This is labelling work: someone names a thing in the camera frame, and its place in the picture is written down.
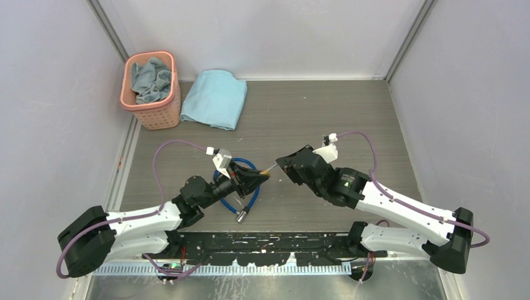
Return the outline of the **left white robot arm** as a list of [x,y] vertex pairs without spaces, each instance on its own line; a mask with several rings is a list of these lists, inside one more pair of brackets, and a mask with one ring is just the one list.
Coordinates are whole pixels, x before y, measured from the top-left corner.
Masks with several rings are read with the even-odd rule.
[[78,278],[103,263],[128,256],[164,254],[175,258],[183,248],[173,235],[203,218],[203,209],[226,196],[245,197],[270,177],[267,170],[244,167],[230,160],[227,174],[207,182],[189,177],[179,194],[159,206],[128,212],[106,212],[102,206],[86,209],[57,237],[61,254],[56,273],[61,279]]

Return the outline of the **small brass padlock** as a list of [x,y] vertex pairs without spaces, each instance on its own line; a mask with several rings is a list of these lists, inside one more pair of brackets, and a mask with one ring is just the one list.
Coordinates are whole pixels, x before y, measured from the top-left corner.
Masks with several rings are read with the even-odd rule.
[[268,177],[268,178],[271,177],[271,174],[270,174],[270,170],[269,170],[269,169],[262,170],[259,174],[260,174],[261,176],[266,176],[266,177]]

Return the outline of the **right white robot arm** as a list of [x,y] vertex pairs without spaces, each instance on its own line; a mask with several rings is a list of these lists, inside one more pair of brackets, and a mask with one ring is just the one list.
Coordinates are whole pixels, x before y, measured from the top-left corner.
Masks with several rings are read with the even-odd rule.
[[379,251],[408,253],[428,258],[451,273],[466,272],[473,237],[470,210],[438,209],[402,194],[389,197],[390,189],[369,175],[350,167],[333,167],[335,159],[335,154],[307,145],[276,162],[292,182],[306,185],[317,197],[398,223],[398,227],[383,227],[354,222],[345,239],[353,256]]

